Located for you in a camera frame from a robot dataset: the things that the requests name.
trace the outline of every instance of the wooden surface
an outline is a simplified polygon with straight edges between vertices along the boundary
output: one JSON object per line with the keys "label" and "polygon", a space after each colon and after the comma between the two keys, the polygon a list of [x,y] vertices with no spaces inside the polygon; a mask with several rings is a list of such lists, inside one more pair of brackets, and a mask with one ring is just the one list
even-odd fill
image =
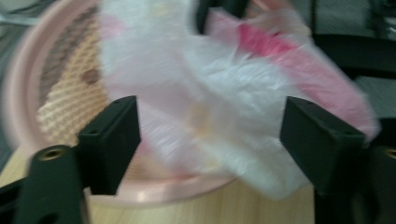
{"label": "wooden surface", "polygon": [[[23,177],[27,157],[17,150],[0,175],[0,186]],[[313,190],[272,202],[242,183],[195,199],[150,208],[91,204],[93,224],[313,224]]]}

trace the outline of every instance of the tabletop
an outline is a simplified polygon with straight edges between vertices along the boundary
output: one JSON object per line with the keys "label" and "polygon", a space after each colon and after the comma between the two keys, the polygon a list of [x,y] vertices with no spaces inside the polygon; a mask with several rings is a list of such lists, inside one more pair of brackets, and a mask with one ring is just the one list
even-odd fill
{"label": "tabletop", "polygon": [[[16,150],[0,175],[0,186],[20,179],[28,157]],[[145,208],[89,200],[92,224],[314,224],[311,186],[282,201],[261,196],[242,181],[204,196]]]}

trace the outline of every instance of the wooden table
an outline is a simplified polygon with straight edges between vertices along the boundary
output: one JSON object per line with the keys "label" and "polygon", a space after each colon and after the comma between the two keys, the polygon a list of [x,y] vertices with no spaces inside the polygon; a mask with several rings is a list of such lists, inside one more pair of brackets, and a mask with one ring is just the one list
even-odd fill
{"label": "wooden table", "polygon": [[[0,186],[24,176],[28,158],[17,150],[0,175]],[[132,208],[90,202],[93,224],[313,224],[312,187],[273,202],[241,181],[184,202]]]}

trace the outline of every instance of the white plastic bag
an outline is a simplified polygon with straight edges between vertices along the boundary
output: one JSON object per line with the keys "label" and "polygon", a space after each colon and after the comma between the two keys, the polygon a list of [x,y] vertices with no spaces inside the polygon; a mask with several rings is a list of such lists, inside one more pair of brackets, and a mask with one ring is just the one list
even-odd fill
{"label": "white plastic bag", "polygon": [[[281,48],[264,57],[257,46],[240,45],[242,22],[221,13],[209,24],[211,36],[198,36],[194,7],[190,0],[102,2],[108,95],[138,95],[148,150],[175,175],[226,168],[271,198],[286,197],[308,182],[278,139],[286,97],[312,100],[299,89],[304,79],[290,78],[289,67],[274,63],[289,42],[269,38]],[[358,92],[353,97],[364,102]],[[375,134],[369,106],[355,107],[368,111],[362,125]]]}

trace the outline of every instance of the plastic bag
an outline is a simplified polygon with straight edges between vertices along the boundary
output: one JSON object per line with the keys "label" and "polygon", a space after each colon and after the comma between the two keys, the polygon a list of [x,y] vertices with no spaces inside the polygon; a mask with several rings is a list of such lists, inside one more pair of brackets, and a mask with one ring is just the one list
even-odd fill
{"label": "plastic bag", "polygon": [[[271,198],[286,197],[308,183],[278,139],[286,97],[313,100],[304,91],[304,79],[312,90],[321,88],[304,69],[298,70],[303,74],[298,80],[292,78],[294,68],[281,61],[279,55],[300,49],[301,42],[267,34],[269,47],[260,54],[262,42],[245,46],[248,41],[241,41],[241,34],[256,30],[240,33],[251,26],[221,12],[209,24],[211,36],[197,36],[194,7],[189,0],[102,3],[101,60],[108,95],[112,100],[138,95],[146,149],[175,175],[224,173],[226,168]],[[325,63],[321,66],[340,76],[325,58],[314,63]],[[364,102],[344,82],[355,93],[349,100]],[[332,96],[331,90],[322,93]],[[326,103],[339,106],[332,97]],[[369,106],[351,104],[350,109],[342,116],[366,112],[367,122],[355,127],[369,127],[372,137],[377,126]]]}

